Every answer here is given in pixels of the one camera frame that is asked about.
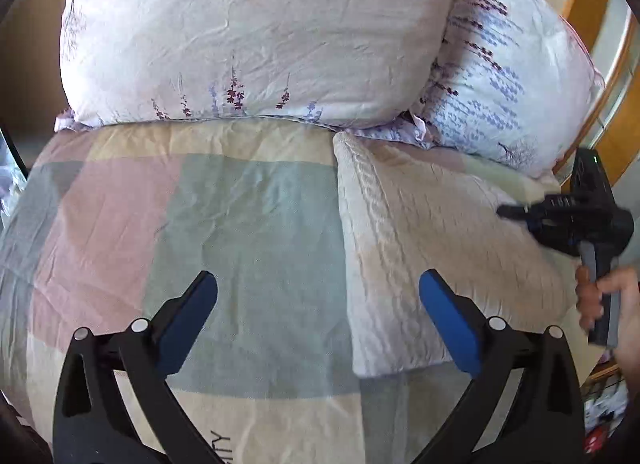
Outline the person's right hand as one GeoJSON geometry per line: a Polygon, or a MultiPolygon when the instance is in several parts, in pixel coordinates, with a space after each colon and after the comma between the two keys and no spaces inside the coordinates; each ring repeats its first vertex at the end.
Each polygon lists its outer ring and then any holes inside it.
{"type": "Polygon", "coordinates": [[[618,344],[614,358],[626,380],[629,398],[634,400],[639,393],[640,360],[640,307],[638,276],[631,267],[618,267],[612,272],[591,282],[585,266],[576,270],[576,309],[579,325],[588,332],[594,322],[603,316],[602,298],[608,294],[620,294],[620,323],[618,324],[618,344]]]}

